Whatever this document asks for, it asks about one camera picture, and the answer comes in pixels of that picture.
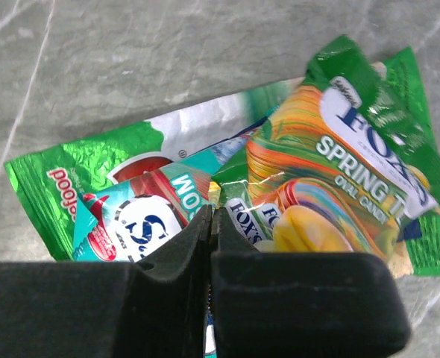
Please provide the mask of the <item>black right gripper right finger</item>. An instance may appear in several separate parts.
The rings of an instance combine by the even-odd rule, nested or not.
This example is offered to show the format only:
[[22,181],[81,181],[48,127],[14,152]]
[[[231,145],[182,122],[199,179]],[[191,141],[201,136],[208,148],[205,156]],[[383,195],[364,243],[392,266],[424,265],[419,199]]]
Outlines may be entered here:
[[261,252],[223,208],[212,229],[219,357],[390,357],[406,347],[406,310],[378,257]]

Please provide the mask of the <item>teal mint candy pack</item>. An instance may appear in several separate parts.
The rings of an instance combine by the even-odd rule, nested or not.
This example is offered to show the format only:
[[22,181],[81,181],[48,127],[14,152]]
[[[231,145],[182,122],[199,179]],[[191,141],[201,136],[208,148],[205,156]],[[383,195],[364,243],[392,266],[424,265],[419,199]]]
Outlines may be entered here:
[[214,357],[211,181],[244,145],[236,137],[98,192],[83,195],[77,262],[122,269],[115,357]]

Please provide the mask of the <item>blue Burts chips bag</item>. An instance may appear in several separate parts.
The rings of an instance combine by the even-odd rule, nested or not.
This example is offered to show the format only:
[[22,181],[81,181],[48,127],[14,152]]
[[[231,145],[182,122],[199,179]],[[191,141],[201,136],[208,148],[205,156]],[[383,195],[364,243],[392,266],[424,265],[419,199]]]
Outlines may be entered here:
[[269,119],[186,162],[212,175],[241,232],[276,251],[364,251],[387,256],[421,236],[410,185],[395,154],[366,122],[353,131],[335,116]]

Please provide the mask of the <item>green Fox's candy bag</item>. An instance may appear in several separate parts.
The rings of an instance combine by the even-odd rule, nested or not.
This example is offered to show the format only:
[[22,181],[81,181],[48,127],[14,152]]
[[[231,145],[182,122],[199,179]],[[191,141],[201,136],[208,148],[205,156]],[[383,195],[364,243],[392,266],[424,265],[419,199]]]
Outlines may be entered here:
[[215,173],[257,249],[375,254],[395,274],[440,266],[440,153],[406,49],[381,77],[341,35]]

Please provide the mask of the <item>green Chuba chips bag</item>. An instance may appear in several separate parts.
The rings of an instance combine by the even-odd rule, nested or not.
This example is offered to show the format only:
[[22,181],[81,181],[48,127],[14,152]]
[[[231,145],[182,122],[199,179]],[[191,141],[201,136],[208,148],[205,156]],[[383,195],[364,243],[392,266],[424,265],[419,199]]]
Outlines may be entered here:
[[[435,142],[414,51],[372,65]],[[145,172],[252,134],[303,78],[214,98],[5,163],[28,218],[55,260],[72,260],[78,199]],[[395,277],[440,276],[440,216],[411,223],[389,267]]]

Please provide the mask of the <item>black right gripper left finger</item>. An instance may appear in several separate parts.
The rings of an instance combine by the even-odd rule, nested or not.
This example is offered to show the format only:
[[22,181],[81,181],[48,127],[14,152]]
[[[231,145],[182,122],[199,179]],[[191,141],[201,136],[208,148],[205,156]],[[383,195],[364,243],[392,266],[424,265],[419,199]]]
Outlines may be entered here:
[[202,357],[211,223],[138,263],[0,263],[0,357]]

